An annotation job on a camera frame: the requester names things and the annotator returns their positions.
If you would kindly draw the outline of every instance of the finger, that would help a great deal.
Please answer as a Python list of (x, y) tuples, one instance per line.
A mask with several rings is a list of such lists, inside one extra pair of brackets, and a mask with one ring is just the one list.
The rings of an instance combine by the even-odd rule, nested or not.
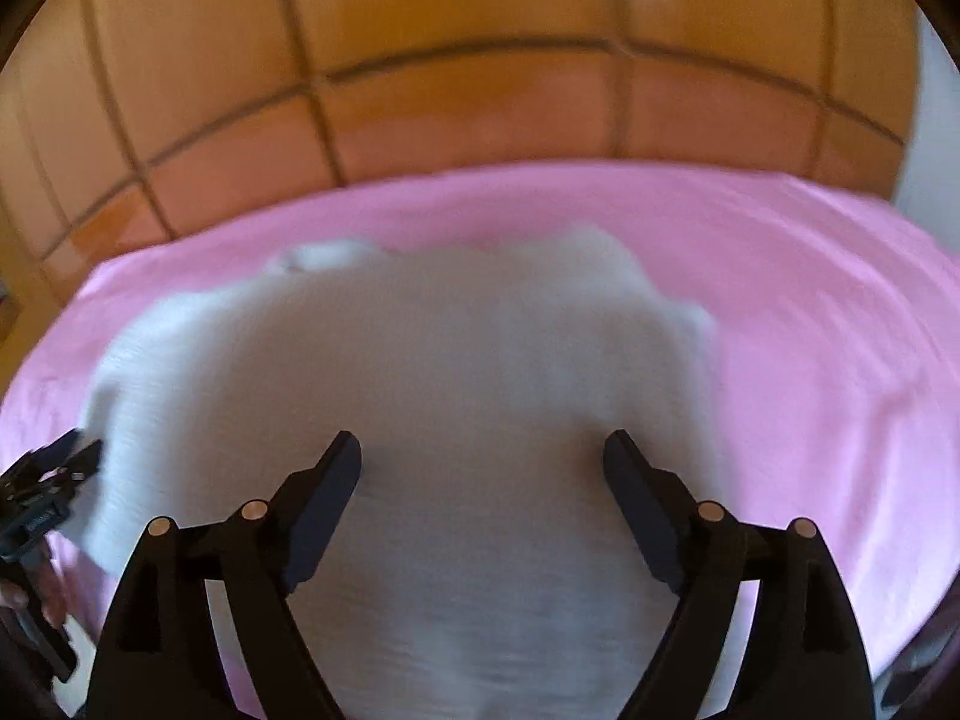
[(64, 585), (52, 563), (45, 562), (40, 567), (34, 583), (43, 601), (43, 616), (54, 628), (61, 628), (66, 622), (66, 598)]
[(11, 584), (0, 580), (0, 607), (24, 608), (27, 605), (27, 593)]

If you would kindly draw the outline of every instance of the human hand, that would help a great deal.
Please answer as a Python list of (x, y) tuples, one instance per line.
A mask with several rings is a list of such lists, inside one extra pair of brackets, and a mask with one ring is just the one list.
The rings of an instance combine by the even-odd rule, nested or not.
[[(40, 568), (31, 573), (31, 581), (43, 602), (43, 616), (54, 628), (64, 627), (66, 622), (66, 593), (61, 578), (50, 562), (50, 548), (42, 546), (44, 560)], [(10, 581), (0, 580), (0, 607), (22, 610), (27, 608), (27, 593)]]

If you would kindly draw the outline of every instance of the pink cloth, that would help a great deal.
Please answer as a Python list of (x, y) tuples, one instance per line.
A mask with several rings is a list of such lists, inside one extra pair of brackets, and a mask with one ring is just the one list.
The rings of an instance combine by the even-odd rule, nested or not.
[[(728, 503), (823, 529), (878, 673), (960, 565), (960, 268), (889, 206), (784, 175), (618, 163), (490, 167), (312, 196), (100, 266), (0, 412), (0, 466), (75, 425), (109, 341), (157, 298), (258, 272), (302, 242), (393, 250), (593, 223), (717, 320)], [(63, 539), (73, 610), (114, 588)]]

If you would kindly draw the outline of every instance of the white cloth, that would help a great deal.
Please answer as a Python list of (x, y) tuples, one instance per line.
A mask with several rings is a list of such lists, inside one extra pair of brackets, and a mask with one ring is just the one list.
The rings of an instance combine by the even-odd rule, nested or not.
[[(603, 441), (626, 428), (695, 496), (725, 498), (711, 331), (589, 229), (488, 251), (304, 247), (165, 299), (112, 343), (85, 418), (104, 467), (65, 532), (119, 575), (152, 517), (226, 517), (351, 430), (364, 475), (291, 598), (344, 711), (613, 718), (675, 598), (604, 483)], [(731, 653), (705, 712), (734, 675)]]

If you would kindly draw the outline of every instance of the round bolt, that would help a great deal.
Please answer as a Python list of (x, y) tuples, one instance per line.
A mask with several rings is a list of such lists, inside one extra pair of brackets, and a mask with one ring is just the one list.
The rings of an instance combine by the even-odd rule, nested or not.
[(248, 519), (253, 522), (253, 520), (266, 517), (267, 509), (266, 501), (251, 501), (248, 504), (244, 504), (243, 509), (240, 509), (240, 515), (243, 519)]
[(150, 525), (147, 526), (147, 533), (150, 533), (151, 536), (163, 536), (170, 530), (170, 524), (170, 520), (166, 517), (157, 517), (157, 519), (150, 521)]
[(727, 512), (720, 504), (714, 501), (704, 501), (697, 507), (697, 514), (707, 522), (719, 522), (726, 517)]
[(814, 538), (817, 535), (817, 526), (806, 517), (801, 517), (794, 522), (793, 529), (804, 538)]

